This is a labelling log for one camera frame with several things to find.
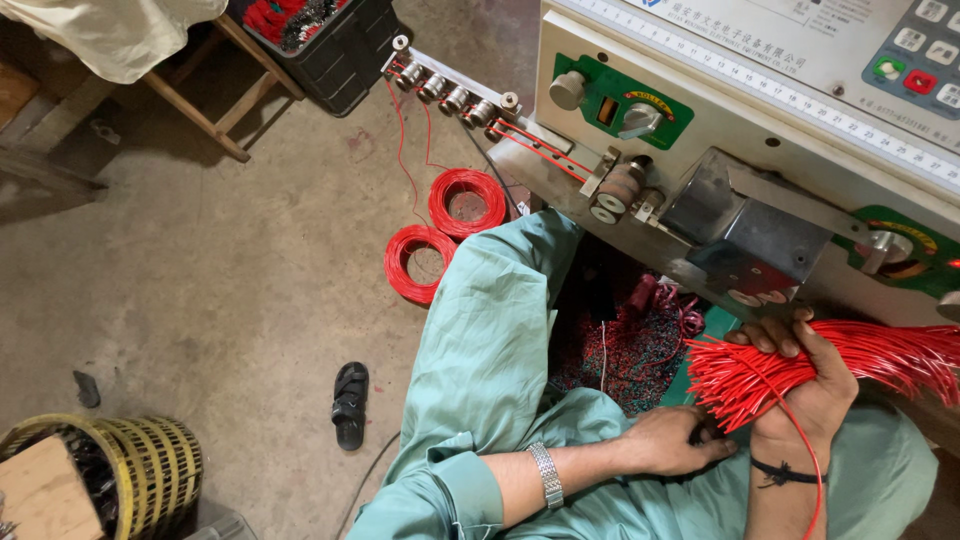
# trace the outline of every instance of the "green clothing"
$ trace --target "green clothing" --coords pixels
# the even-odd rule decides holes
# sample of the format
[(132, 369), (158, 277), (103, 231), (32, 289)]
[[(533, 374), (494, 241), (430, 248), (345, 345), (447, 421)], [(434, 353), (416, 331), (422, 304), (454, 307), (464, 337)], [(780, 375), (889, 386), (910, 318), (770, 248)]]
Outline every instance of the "green clothing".
[[(632, 420), (605, 394), (546, 387), (547, 342), (582, 230), (546, 210), (457, 250), (427, 316), (404, 407), (400, 451), (358, 512), (351, 539), (742, 538), (749, 433), (741, 450), (679, 482), (612, 479), (503, 530), (499, 486), (478, 454), (617, 436)], [(828, 536), (897, 538), (923, 511), (937, 461), (916, 427), (882, 406), (857, 407), (832, 447)]]

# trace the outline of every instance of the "roller knob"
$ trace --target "roller knob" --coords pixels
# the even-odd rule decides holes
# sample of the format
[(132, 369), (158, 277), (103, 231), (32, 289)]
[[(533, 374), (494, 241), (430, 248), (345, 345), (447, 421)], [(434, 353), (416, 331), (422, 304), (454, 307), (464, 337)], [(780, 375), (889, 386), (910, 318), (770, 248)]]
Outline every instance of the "roller knob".
[(578, 71), (563, 73), (550, 85), (550, 99), (563, 110), (577, 110), (584, 102), (587, 79)]

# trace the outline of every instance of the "sleeve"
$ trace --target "sleeve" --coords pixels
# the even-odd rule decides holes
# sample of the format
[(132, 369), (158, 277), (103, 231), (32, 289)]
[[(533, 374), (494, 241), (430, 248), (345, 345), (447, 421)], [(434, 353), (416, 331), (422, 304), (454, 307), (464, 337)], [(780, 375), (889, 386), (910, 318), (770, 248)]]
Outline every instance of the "sleeve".
[(427, 452), (426, 467), (384, 486), (357, 512), (348, 539), (457, 538), (484, 540), (503, 525), (500, 486), (461, 433)]

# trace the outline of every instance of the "silver wristwatch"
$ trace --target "silver wristwatch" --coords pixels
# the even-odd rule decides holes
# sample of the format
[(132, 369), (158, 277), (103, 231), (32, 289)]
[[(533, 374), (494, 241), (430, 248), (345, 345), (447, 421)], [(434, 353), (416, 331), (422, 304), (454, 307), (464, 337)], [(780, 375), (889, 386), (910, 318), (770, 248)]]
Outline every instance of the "silver wristwatch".
[(553, 459), (550, 453), (543, 446), (543, 443), (534, 443), (527, 450), (534, 455), (537, 466), (540, 468), (540, 476), (543, 478), (543, 497), (546, 499), (547, 508), (559, 508), (564, 505), (564, 487), (560, 485), (560, 477), (557, 476), (557, 468), (553, 466)]

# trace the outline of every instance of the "adjustment knob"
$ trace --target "adjustment knob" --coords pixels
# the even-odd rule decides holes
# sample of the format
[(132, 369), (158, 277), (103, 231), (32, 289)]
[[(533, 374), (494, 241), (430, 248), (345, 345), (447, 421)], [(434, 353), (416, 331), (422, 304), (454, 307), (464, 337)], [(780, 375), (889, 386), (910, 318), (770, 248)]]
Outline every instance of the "adjustment knob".
[(584, 89), (586, 82), (587, 78), (579, 71), (563, 73), (550, 85), (550, 99), (563, 110), (577, 110), (587, 95)]
[(634, 103), (623, 113), (623, 127), (618, 135), (630, 140), (641, 135), (653, 133), (663, 120), (663, 113), (652, 105)]

